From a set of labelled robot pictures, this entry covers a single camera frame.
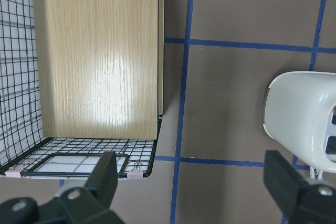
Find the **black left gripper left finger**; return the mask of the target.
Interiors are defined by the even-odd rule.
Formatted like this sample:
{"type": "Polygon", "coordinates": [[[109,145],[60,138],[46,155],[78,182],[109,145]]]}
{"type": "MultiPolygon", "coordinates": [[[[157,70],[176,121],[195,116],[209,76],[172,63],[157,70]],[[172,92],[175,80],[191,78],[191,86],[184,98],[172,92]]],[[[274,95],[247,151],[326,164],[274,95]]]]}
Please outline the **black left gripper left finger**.
{"type": "Polygon", "coordinates": [[[123,223],[110,209],[118,185],[115,152],[103,153],[84,186],[38,205],[30,197],[1,203],[1,223],[123,223]]]}

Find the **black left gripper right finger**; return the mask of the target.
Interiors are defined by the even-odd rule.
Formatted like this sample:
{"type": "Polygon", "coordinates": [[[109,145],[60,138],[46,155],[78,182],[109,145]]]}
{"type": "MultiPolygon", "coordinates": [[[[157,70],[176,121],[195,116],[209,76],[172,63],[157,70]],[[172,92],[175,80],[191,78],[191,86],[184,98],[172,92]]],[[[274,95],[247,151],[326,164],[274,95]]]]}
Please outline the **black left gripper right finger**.
{"type": "Polygon", "coordinates": [[[278,151],[266,151],[264,185],[287,223],[335,223],[335,188],[304,178],[278,151]]]}

